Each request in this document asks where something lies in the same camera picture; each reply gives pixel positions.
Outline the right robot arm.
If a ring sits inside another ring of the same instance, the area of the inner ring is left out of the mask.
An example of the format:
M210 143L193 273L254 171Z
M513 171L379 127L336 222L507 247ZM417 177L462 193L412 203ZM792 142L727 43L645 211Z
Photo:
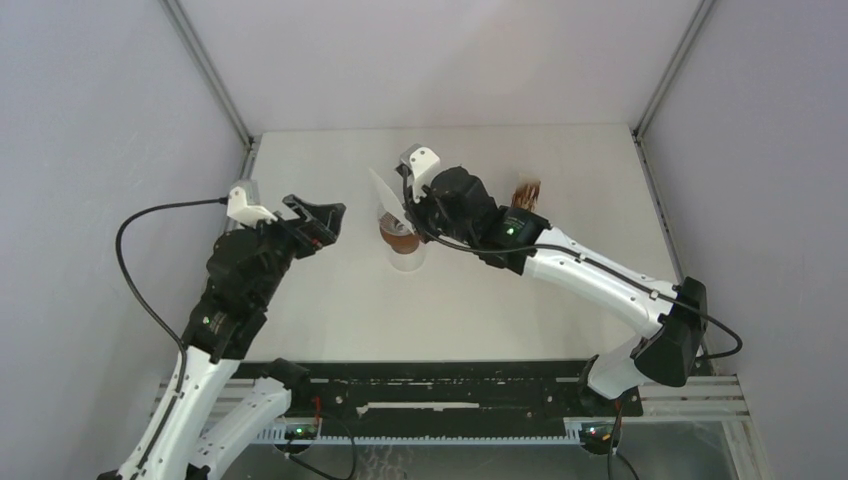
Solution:
M471 253L489 266L564 288L607 308L634 332L632 340L590 359L579 406L605 415L633 387L686 385L706 333L707 290L691 277L653 279L580 245L526 209L499 206L463 167L438 173L415 197L412 169L396 168L403 207L423 241Z

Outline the clear glass ribbed dripper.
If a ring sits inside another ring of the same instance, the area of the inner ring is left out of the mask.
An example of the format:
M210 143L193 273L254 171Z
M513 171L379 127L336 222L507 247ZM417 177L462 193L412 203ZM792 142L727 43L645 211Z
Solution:
M383 204L377 207L378 225L382 234L395 237L415 235L414 227L406 219L398 219Z

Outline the white paper coffee filter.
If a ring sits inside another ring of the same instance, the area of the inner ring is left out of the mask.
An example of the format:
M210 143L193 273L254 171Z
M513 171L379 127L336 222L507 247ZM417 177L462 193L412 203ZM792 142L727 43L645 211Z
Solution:
M377 192L380 204L383 204L386 209L395 215L398 219L406 219L411 225L412 223L406 218L404 207L399 197L388 186L385 180L378 175L373 169L369 170L372 185Z

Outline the glass carafe with wooden collar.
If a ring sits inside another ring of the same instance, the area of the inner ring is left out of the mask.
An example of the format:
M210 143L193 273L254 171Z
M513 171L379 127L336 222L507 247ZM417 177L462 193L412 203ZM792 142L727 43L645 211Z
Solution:
M388 261L398 271L411 273L423 266L426 259L426 249L415 235L395 237L382 234L382 240L388 247Z

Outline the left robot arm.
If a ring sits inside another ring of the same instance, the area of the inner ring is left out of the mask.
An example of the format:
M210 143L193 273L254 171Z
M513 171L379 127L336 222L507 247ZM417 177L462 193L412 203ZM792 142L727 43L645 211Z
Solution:
M131 222L125 220L116 234L121 273L136 300L176 342L178 359L139 443L117 469L101 473L103 479L219 479L272 420L298 417L311 407L307 369L278 358L233 410L207 425L266 323L268 306L292 262L338 240L346 207L288 195L283 203L296 216L284 219L237 189L217 202L238 227L215 241L204 291L182 334L153 310L128 272L123 235Z

